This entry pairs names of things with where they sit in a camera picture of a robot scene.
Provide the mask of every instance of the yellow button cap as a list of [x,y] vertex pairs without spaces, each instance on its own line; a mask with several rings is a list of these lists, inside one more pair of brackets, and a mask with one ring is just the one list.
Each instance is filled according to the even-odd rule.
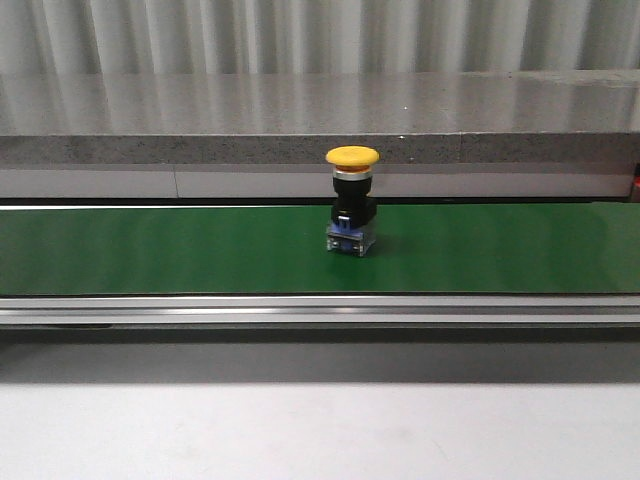
[[368,167],[380,160],[380,154],[373,148],[348,145],[329,150],[327,162],[338,167]]

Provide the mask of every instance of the corrugated metal wall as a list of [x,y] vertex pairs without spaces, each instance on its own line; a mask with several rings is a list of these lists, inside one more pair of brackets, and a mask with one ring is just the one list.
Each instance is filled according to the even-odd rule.
[[0,0],[0,73],[639,66],[639,0]]

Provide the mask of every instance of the white floor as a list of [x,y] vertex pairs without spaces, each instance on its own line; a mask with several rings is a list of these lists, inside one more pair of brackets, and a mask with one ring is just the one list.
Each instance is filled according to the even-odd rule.
[[[4,346],[0,478],[637,479],[639,360],[632,344]],[[465,364],[484,382],[457,382]]]

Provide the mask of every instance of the aluminum rail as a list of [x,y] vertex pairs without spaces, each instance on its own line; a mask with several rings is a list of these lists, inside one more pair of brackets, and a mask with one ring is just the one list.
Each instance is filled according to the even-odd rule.
[[0,325],[640,324],[640,295],[3,298]]

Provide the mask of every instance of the conveyor belt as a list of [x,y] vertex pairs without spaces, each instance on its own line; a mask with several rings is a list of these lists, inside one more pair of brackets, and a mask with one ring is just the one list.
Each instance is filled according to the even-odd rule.
[[640,205],[383,205],[370,256],[326,206],[0,212],[0,295],[640,292]]

